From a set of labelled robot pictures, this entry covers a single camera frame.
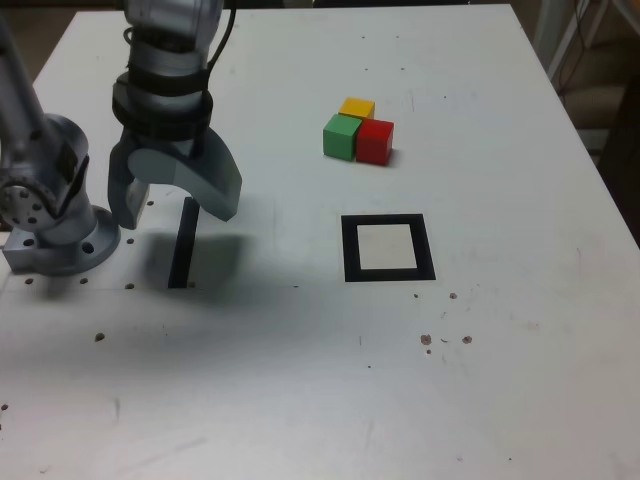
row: black square frame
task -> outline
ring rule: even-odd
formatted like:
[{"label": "black square frame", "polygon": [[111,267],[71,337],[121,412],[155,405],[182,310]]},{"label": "black square frame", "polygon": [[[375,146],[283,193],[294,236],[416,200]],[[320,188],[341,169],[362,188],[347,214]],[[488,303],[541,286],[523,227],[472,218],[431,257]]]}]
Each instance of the black square frame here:
[{"label": "black square frame", "polygon": [[[417,268],[363,270],[360,265],[360,225],[409,225]],[[342,249],[344,253],[344,279],[346,282],[403,282],[435,280],[427,229],[422,214],[400,215],[343,215]]]}]

